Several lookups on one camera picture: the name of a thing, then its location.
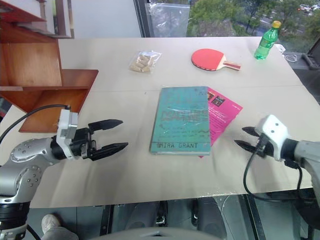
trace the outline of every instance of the teal book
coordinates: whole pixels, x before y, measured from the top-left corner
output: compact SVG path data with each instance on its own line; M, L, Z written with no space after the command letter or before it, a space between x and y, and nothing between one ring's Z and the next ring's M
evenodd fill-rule
M150 151L153 154L209 155L206 86L162 88Z

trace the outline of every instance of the book cover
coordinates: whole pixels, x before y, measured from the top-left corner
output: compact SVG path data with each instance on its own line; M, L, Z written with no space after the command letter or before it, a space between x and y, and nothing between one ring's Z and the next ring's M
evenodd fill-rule
M242 106L210 87L207 88L207 91L212 146L231 121L240 113Z
M161 90L150 151L154 154L209 155L206 86Z

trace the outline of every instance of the sneaker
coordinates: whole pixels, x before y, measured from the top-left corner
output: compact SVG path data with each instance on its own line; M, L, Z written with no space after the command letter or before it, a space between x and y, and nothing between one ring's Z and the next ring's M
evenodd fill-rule
M45 234L50 229L54 229L55 227L59 226L61 226L61 223L53 214L47 214L42 218L41 227L43 234Z

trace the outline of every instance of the pink book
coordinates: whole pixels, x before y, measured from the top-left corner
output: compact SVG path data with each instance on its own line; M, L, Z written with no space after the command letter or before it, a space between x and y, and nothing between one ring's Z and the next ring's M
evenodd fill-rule
M208 108L212 146L231 121L240 113L242 106L208 87Z

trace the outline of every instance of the table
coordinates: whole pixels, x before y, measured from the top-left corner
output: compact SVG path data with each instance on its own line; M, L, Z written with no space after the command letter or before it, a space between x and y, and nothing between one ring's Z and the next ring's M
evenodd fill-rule
M120 119L123 124L98 131L103 146L129 142L122 152L92 162L62 160L49 167L31 202L32 208L124 204L203 196L243 194L242 177L250 153L234 140L256 139L241 131L268 114L276 115L295 140L319 141L320 107L276 48L266 60L253 58L259 37L61 39L64 69L98 69L99 74L79 114L79 128L90 122ZM214 48L238 72L204 71L191 63L192 53ZM162 53L151 74L128 70L138 51ZM162 87L208 86L243 106L243 110L211 148L211 155L152 155L153 124ZM3 132L23 112L12 107L0 125ZM12 130L0 145L3 164L12 148L30 138L52 134ZM303 170L302 188L311 187ZM292 190L298 171L272 158L256 158L248 174L252 192Z

